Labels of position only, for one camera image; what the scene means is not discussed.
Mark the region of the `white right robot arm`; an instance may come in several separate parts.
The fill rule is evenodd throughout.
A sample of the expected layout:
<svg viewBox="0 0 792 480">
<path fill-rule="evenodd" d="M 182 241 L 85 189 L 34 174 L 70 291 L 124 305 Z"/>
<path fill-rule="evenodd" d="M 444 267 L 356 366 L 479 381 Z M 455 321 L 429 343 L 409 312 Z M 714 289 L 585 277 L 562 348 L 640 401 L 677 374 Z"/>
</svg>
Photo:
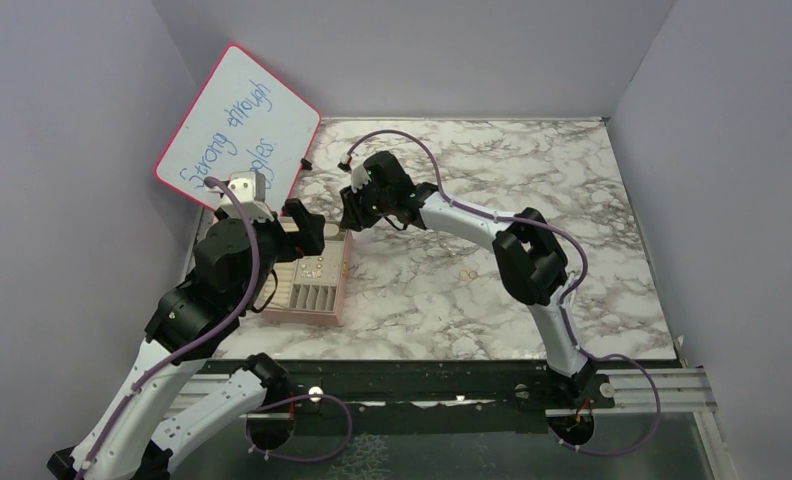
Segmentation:
<svg viewBox="0 0 792 480">
<path fill-rule="evenodd" d="M 341 189 L 342 228 L 360 232 L 380 220 L 444 232 L 490 251 L 505 291 L 531 313 L 546 351 L 549 393 L 572 407 L 589 392 L 596 368 L 582 351 L 566 310 L 568 258 L 557 229 L 539 211 L 490 213 L 447 196 L 429 182 L 416 183 L 390 152 L 370 156 Z"/>
</svg>

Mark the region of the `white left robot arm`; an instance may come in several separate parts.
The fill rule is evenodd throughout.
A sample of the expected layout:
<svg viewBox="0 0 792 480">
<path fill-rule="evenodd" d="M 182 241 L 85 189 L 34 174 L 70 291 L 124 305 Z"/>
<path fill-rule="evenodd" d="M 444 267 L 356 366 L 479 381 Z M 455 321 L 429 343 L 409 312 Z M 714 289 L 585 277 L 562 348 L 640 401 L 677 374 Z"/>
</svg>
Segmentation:
<svg viewBox="0 0 792 480">
<path fill-rule="evenodd" d="M 169 416 L 171 404 L 219 344 L 253 310 L 279 263 L 318 255 L 325 218 L 298 199 L 283 210 L 296 228 L 256 200 L 226 198 L 195 245 L 194 267 L 164 294 L 137 358 L 91 432 L 47 462 L 57 479 L 167 479 L 207 439 L 245 411 L 270 411 L 286 397 L 286 372 L 266 354 L 249 357 L 230 382 Z"/>
</svg>

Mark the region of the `pink jewelry box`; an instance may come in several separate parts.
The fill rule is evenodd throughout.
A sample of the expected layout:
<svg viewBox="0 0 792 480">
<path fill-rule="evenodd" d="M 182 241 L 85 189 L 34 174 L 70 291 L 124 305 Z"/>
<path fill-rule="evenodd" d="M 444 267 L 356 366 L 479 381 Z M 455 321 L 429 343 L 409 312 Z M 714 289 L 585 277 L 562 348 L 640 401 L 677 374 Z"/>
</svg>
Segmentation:
<svg viewBox="0 0 792 480">
<path fill-rule="evenodd" d="M 268 278 L 255 301 L 265 305 L 261 316 L 272 323 L 300 323 L 338 327 L 343 324 L 352 235 L 335 222 L 326 222 L 325 248 L 320 255 L 306 256 L 275 266 L 276 278 Z M 323 275 L 302 279 L 296 275 L 301 260 L 319 261 Z"/>
</svg>

